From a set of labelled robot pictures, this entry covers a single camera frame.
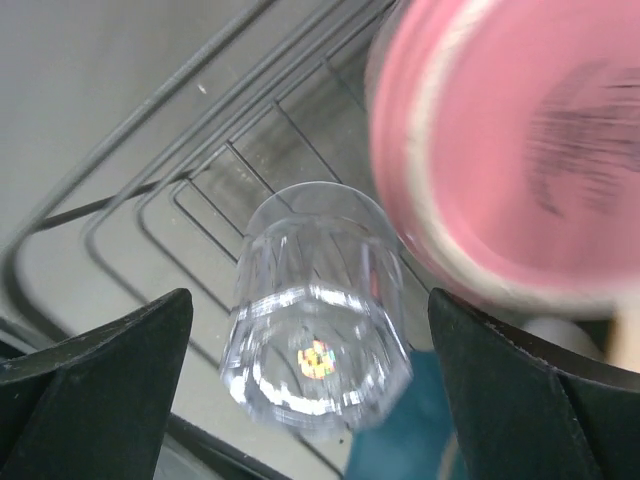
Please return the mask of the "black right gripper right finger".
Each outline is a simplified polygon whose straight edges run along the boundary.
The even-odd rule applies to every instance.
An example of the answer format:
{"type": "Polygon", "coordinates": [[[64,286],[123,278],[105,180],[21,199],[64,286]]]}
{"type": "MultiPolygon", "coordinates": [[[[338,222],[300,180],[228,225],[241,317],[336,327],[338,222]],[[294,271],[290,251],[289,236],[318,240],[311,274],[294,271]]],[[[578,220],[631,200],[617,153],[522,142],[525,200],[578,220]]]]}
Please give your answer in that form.
{"type": "Polygon", "coordinates": [[[639,376],[436,288],[431,336],[472,479],[636,479],[639,376]]]}

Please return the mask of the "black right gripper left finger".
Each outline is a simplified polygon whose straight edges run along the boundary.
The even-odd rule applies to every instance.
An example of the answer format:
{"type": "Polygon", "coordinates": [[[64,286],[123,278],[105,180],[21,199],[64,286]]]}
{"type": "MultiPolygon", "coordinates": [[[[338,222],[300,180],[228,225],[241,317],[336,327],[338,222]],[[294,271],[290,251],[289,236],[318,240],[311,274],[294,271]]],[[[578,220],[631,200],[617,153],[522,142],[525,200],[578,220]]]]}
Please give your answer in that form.
{"type": "Polygon", "coordinates": [[[176,289],[2,362],[2,478],[152,478],[192,320],[190,292],[176,289]]]}

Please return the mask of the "teal scalloped plate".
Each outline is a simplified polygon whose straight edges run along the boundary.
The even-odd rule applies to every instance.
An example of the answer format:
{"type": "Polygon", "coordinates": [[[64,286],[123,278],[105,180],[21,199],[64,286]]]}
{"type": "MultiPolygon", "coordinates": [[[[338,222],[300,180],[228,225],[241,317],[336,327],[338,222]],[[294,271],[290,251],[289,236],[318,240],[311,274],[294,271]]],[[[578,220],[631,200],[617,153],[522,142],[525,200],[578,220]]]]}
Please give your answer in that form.
{"type": "Polygon", "coordinates": [[[466,479],[437,356],[410,354],[413,378],[379,426],[355,434],[346,479],[466,479]]]}

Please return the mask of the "clear plastic cup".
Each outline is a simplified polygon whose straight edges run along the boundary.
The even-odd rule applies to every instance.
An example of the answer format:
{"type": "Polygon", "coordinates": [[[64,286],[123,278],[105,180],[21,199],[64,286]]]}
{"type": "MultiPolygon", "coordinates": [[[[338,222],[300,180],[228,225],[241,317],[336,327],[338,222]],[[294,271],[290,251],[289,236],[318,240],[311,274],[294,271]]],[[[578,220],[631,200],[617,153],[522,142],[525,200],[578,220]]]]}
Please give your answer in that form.
{"type": "Polygon", "coordinates": [[[370,197],[326,181],[275,193],[247,226],[223,383],[254,420],[301,435],[381,423],[412,377],[403,291],[370,197]]]}

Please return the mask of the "black wire dish rack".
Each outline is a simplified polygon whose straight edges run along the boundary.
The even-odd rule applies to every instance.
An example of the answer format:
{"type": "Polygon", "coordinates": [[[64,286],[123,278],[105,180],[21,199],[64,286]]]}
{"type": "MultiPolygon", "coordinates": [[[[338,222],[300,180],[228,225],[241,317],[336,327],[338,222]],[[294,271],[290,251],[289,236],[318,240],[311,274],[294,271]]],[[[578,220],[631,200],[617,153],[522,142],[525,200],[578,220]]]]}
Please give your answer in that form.
{"type": "Polygon", "coordinates": [[[8,332],[43,348],[167,291],[193,298],[161,474],[340,479],[350,433],[254,424],[218,367],[247,223],[272,193],[368,195],[364,70],[388,1],[226,1],[214,35],[30,214],[2,266],[8,332]]]}

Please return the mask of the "pink ghost mug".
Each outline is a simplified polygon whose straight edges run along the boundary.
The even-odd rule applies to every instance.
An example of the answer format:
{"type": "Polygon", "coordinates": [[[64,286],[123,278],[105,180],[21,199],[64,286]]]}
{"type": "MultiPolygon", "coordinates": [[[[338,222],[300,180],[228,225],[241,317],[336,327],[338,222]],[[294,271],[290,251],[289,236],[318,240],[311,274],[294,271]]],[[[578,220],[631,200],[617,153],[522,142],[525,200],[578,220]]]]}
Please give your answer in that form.
{"type": "Polygon", "coordinates": [[[464,299],[639,303],[639,5],[397,1],[365,76],[401,239],[464,299]]]}

